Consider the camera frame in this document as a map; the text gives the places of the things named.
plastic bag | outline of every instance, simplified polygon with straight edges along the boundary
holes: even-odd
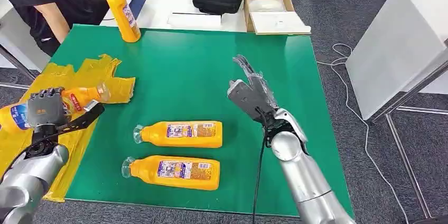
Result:
[[[20,101],[29,99],[31,93],[50,87],[93,87],[104,82],[110,91],[108,103],[129,102],[134,90],[135,78],[114,78],[115,70],[121,63],[107,54],[101,59],[85,59],[77,72],[72,65],[58,66],[49,63],[44,71],[36,77],[30,89],[22,96]],[[89,143],[90,136],[95,129],[96,121],[88,128],[59,136],[59,143],[65,145],[70,153],[67,164],[61,169],[54,180],[45,199],[63,202],[64,197],[73,180],[84,151]],[[0,129],[0,172],[4,172],[12,159],[31,143],[32,130],[24,130],[18,134],[8,134]]]

yellow plastic bottle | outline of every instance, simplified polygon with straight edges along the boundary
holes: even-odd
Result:
[[[222,123],[218,121],[158,122],[152,126],[137,125],[134,141],[156,146],[208,147],[222,146]]]
[[[219,186],[219,165],[215,160],[190,157],[128,157],[123,162],[122,175],[140,178],[145,183],[212,191]]]
[[[128,43],[137,42],[141,36],[140,29],[126,0],[107,0],[107,4],[114,15],[123,40]]]
[[[105,102],[110,97],[110,93],[104,83],[100,83],[92,88],[63,90],[61,95],[66,116],[82,112],[83,107],[92,100]],[[1,108],[0,125],[2,125],[2,130],[11,134],[31,128],[26,119],[26,103],[18,102]]]

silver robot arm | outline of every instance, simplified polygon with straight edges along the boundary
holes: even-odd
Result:
[[[263,75],[245,57],[238,55],[234,62],[242,67],[249,85],[240,79],[230,81],[227,97],[262,124],[266,145],[280,162],[301,219],[306,224],[355,224],[307,153],[306,136],[294,116],[277,106]]]
[[[0,223],[31,223],[42,197],[48,192],[69,151],[63,145],[50,154],[25,158],[23,153],[8,170],[0,184]]]
[[[43,196],[69,159],[68,149],[58,144],[61,134],[87,128],[103,111],[93,100],[82,116],[68,122],[62,88],[31,94],[26,119],[33,128],[26,147],[0,178],[0,224],[29,224]]]
[[[307,224],[354,224],[316,161],[305,152],[306,137],[295,118],[285,109],[278,109],[275,119],[288,121],[295,132],[277,133],[271,148],[280,161],[301,219]]]

white cable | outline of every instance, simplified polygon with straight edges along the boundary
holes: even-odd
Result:
[[[355,112],[352,108],[350,108],[350,106],[349,106],[349,87],[348,87],[347,83],[342,79],[342,76],[341,76],[341,75],[334,69],[334,66],[338,66],[338,65],[341,65],[341,64],[345,64],[345,62],[340,62],[340,63],[335,63],[335,62],[337,62],[337,61],[339,61],[339,60],[342,60],[342,59],[347,59],[348,56],[342,54],[342,52],[340,52],[340,51],[337,51],[336,48],[335,48],[336,46],[344,46],[344,47],[346,47],[346,48],[349,48],[349,49],[350,49],[350,54],[351,54],[352,51],[353,51],[353,49],[352,49],[350,46],[348,46],[348,45],[346,45],[346,44],[344,44],[344,43],[336,43],[336,44],[333,45],[332,49],[333,49],[333,51],[335,51],[335,52],[337,52],[339,55],[341,55],[342,58],[335,59],[335,60],[333,60],[333,62],[331,62],[331,63],[323,63],[323,62],[319,62],[319,61],[317,61],[317,63],[318,63],[318,64],[324,64],[324,65],[326,65],[326,66],[330,66],[330,67],[331,67],[331,70],[333,70],[333,72],[335,72],[335,73],[338,75],[339,79],[341,79],[342,83],[345,85],[345,87],[346,87],[346,107],[349,108],[349,109],[351,110],[351,112],[353,112],[353,114],[355,114],[356,117],[359,118],[359,120],[360,120],[360,121],[366,126],[366,128],[367,128],[367,129],[366,129],[366,143],[365,143],[365,145],[364,145],[364,151],[366,152],[367,156],[369,157],[369,159],[370,159],[370,160],[372,161],[372,163],[374,164],[374,166],[375,166],[375,168],[377,169],[378,173],[380,174],[381,178],[387,183],[387,185],[389,185],[390,189],[392,190],[392,193],[394,194],[395,200],[396,200],[397,203],[398,203],[398,206],[400,206],[400,209],[402,210],[403,215],[405,216],[406,224],[409,224],[409,220],[407,219],[407,215],[406,215],[405,209],[403,209],[402,204],[401,204],[400,201],[398,200],[398,196],[397,196],[397,193],[395,192],[394,187],[392,186],[392,184],[389,183],[389,181],[387,181],[387,179],[384,177],[384,175],[382,174],[381,170],[379,169],[378,165],[376,164],[376,162],[373,160],[372,156],[370,156],[369,152],[367,151],[367,144],[368,144],[369,129],[370,129],[370,127],[369,127],[369,125],[368,125],[368,124],[367,124],[367,123],[366,123],[366,122],[365,122],[365,121],[358,115],[358,113],[356,113],[356,112]]]

clear bottle cap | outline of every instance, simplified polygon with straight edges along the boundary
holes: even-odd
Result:
[[[134,132],[133,132],[133,137],[134,137],[134,141],[137,144],[140,144],[141,142],[143,142],[142,136],[140,135],[140,132],[143,129],[143,125],[137,125],[134,128]]]
[[[124,178],[130,177],[130,164],[135,162],[133,157],[128,157],[122,164],[122,175]]]
[[[99,102],[107,102],[110,99],[109,89],[106,87],[106,84],[104,82],[98,84],[97,91],[101,99],[98,100]]]

